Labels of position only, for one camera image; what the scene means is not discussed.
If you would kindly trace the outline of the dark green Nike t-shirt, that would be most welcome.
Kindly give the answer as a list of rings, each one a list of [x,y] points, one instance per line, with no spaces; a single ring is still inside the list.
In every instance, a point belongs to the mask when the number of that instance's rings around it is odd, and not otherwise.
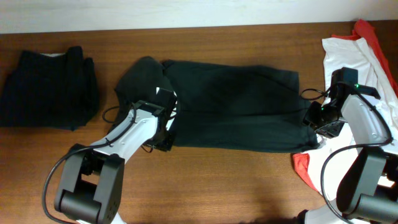
[[[315,132],[302,123],[310,103],[299,95],[297,72],[143,57],[115,92],[125,108],[153,103],[161,89],[177,96],[175,146],[283,153],[318,147]]]

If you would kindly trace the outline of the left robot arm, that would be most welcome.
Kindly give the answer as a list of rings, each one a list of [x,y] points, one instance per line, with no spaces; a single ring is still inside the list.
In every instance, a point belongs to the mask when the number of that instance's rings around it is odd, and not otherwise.
[[[54,166],[63,166],[55,210],[70,223],[123,223],[118,210],[125,164],[143,145],[155,148],[165,140],[175,105],[175,99],[140,100],[104,138],[90,146],[74,145]]]

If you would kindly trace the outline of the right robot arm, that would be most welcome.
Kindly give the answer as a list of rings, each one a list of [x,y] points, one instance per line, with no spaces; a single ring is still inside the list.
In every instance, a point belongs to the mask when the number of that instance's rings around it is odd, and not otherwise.
[[[358,156],[336,198],[303,216],[304,223],[397,223],[397,143],[370,96],[350,95],[341,109]]]

